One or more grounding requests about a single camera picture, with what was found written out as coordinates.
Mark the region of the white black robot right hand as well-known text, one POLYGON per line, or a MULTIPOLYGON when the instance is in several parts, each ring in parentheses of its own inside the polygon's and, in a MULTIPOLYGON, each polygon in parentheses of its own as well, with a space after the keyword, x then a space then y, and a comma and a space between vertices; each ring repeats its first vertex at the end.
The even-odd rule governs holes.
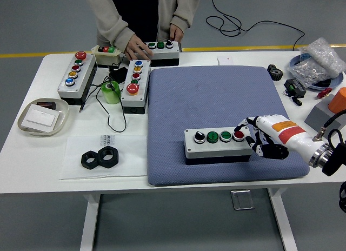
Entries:
POLYGON ((245 140, 260 157, 283 160, 289 151, 296 151, 310 166, 318 166, 318 158, 328 152, 329 145, 323 140, 310 136, 303 128, 282 115, 247 117, 234 129, 252 125, 255 138, 247 136, 245 140))

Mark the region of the person's right hand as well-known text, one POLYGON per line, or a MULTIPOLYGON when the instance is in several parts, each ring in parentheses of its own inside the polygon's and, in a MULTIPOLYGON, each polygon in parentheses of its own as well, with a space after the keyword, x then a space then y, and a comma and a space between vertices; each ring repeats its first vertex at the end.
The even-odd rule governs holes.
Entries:
POLYGON ((150 56, 153 56, 152 51, 145 45, 142 40, 137 37, 136 34, 132 35, 129 39, 125 51, 125 56, 128 60, 150 60, 150 56))

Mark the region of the person's left hand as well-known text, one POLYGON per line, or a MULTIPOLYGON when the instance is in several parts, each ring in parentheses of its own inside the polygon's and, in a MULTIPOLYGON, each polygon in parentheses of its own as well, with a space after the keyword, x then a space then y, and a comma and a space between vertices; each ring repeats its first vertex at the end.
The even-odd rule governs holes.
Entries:
POLYGON ((171 41, 176 41, 181 43, 182 38, 184 37, 184 32, 174 24, 170 24, 170 38, 171 41))

